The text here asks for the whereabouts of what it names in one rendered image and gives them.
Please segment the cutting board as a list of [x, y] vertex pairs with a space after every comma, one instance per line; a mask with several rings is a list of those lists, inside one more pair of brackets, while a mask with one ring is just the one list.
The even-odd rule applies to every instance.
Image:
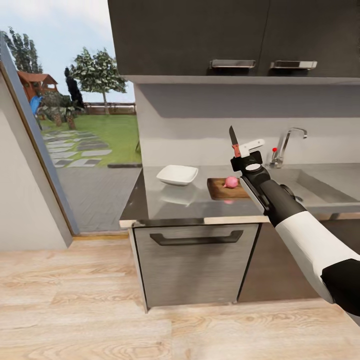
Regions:
[[246, 190], [242, 187], [240, 180], [235, 188], [225, 186], [225, 178], [208, 178], [207, 183], [211, 195], [215, 198], [249, 198]]

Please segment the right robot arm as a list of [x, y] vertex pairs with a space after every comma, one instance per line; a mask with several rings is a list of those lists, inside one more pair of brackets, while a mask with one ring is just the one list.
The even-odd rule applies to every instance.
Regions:
[[264, 144], [258, 139], [239, 145], [240, 156], [230, 160], [233, 171], [242, 172], [242, 187], [268, 216], [318, 295], [339, 305], [360, 327], [360, 255], [297, 202], [289, 187], [270, 178], [261, 152], [249, 153]]

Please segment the parer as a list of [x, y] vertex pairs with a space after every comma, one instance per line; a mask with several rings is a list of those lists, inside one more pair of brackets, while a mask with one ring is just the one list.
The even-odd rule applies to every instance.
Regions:
[[237, 138], [235, 136], [232, 126], [229, 129], [229, 134], [230, 134], [230, 138], [231, 138], [231, 142], [232, 142], [232, 148], [234, 148], [235, 157], [238, 158], [238, 157], [240, 157], [239, 144], [238, 144], [238, 141], [237, 141]]

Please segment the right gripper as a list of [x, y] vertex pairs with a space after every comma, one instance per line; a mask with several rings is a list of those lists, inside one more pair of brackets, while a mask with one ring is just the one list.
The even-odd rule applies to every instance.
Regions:
[[246, 161], [257, 161], [259, 164], [263, 164], [261, 152], [259, 150], [250, 153], [249, 156], [246, 157], [234, 157], [230, 161], [234, 172], [241, 171], [241, 167]]

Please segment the vidalia onion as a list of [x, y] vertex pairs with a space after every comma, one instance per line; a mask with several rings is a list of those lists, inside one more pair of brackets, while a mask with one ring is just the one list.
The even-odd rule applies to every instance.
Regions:
[[230, 175], [225, 179], [225, 187], [229, 187], [231, 189], [235, 188], [238, 185], [239, 178]]

